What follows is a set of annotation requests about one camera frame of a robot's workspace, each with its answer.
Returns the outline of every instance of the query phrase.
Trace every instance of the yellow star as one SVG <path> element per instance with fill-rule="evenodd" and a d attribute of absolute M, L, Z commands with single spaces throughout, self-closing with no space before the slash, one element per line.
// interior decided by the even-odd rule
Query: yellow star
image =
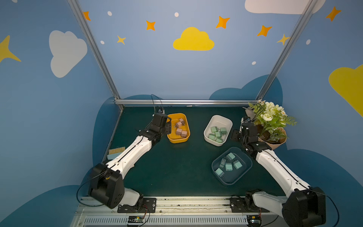
<path fill-rule="evenodd" d="M 280 41 L 278 41 L 278 42 L 282 42 L 282 45 L 285 45 L 286 40 L 288 40 L 289 38 L 290 37 L 285 37 L 285 34 L 284 34 L 284 36 L 282 37 L 282 39 Z"/>
<path fill-rule="evenodd" d="M 340 12 L 341 12 L 341 10 L 336 10 L 336 8 L 335 8 L 335 6 L 334 6 L 333 10 L 331 11 L 331 13 L 330 13 L 328 16 L 326 16 L 326 18 L 330 18 L 330 20 L 331 20 L 331 21 L 333 21 L 333 20 L 334 20 L 334 17 L 335 17 L 338 13 L 340 13 Z"/>
<path fill-rule="evenodd" d="M 219 23 L 217 24 L 216 28 L 226 28 L 227 25 L 227 21 L 229 20 L 229 18 L 223 19 L 222 17 L 219 17 Z"/>
<path fill-rule="evenodd" d="M 146 21 L 146 22 L 147 22 L 146 30 L 152 29 L 155 31 L 155 28 L 154 28 L 155 22 L 149 22 L 149 21 Z"/>
<path fill-rule="evenodd" d="M 88 12 L 83 12 L 83 14 L 85 15 L 86 20 L 91 21 L 90 17 L 88 16 L 89 11 Z"/>
<path fill-rule="evenodd" d="M 16 61 L 21 61 L 19 58 L 17 58 L 13 53 L 9 51 L 9 41 L 10 36 L 7 36 L 1 43 L 0 43 L 0 62 L 4 58 L 11 58 Z"/>
<path fill-rule="evenodd" d="M 263 35 L 263 36 L 267 36 L 268 31 L 271 29 L 272 27 L 268 27 L 266 28 L 265 26 L 262 25 L 261 31 L 257 36 Z"/>
<path fill-rule="evenodd" d="M 126 38 L 120 38 L 119 36 L 117 36 L 118 37 L 118 41 L 117 42 L 121 42 L 121 43 L 123 43 L 124 45 L 125 45 L 125 43 L 123 42 Z"/>

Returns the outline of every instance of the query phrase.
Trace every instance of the potted plant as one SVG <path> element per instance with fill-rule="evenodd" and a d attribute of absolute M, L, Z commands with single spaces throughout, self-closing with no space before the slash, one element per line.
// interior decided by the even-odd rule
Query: potted plant
<path fill-rule="evenodd" d="M 255 116 L 251 119 L 257 126 L 258 140 L 264 141 L 272 149 L 286 142 L 284 127 L 296 125 L 294 117 L 288 116 L 282 106 L 273 102 L 259 100 L 258 103 L 248 104 Z"/>

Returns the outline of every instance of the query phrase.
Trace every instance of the dark green table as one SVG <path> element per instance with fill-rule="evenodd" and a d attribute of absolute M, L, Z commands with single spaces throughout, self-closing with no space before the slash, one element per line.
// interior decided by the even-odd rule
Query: dark green table
<path fill-rule="evenodd" d="M 111 149 L 128 147 L 152 119 L 153 107 L 126 107 L 113 138 Z M 240 144 L 230 138 L 220 147 L 204 140 L 203 131 L 213 115 L 221 115 L 240 126 L 245 111 L 240 107 L 165 107 L 166 114 L 184 113 L 191 135 L 185 143 L 171 143 L 164 136 L 127 173 L 125 187 L 145 196 L 229 196 L 262 189 L 285 195 L 272 176 L 255 160 L 252 168 L 234 185 L 221 184 L 211 164 L 221 153 Z"/>

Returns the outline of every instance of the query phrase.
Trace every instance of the robotic arm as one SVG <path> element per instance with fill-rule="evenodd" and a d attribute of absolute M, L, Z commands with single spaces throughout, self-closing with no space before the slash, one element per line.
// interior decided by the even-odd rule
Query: robotic arm
<path fill-rule="evenodd" d="M 151 123 L 139 133 L 124 152 L 107 164 L 99 163 L 92 169 L 88 195 L 111 209 L 121 201 L 123 204 L 134 206 L 139 194 L 131 189 L 125 189 L 123 179 L 137 160 L 155 146 L 164 134 L 170 132 L 171 118 L 163 113 L 156 113 Z"/>
<path fill-rule="evenodd" d="M 259 142 L 254 123 L 243 122 L 240 131 L 233 132 L 233 137 L 271 174 L 286 194 L 285 198 L 281 198 L 260 190 L 249 191 L 245 197 L 247 207 L 274 212 L 283 217 L 290 227 L 313 227 L 326 222 L 324 192 L 318 187 L 311 188 L 265 142 Z"/>

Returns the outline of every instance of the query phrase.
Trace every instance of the painted wall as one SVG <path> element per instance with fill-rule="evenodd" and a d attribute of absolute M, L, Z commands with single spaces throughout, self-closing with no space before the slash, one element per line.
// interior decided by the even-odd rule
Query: painted wall
<path fill-rule="evenodd" d="M 298 122 L 286 128 L 287 147 L 277 154 L 333 198 L 341 214 L 338 226 L 363 221 L 362 8 L 360 0 L 326 0 L 277 76 L 282 105 Z M 332 226 L 337 215 L 331 202 L 327 206 L 325 226 Z"/>
<path fill-rule="evenodd" d="M 0 21 L 0 226 L 69 226 L 119 109 L 67 0 L 3 0 Z"/>
<path fill-rule="evenodd" d="M 269 74 L 308 1 L 79 2 L 122 98 L 209 99 Z"/>

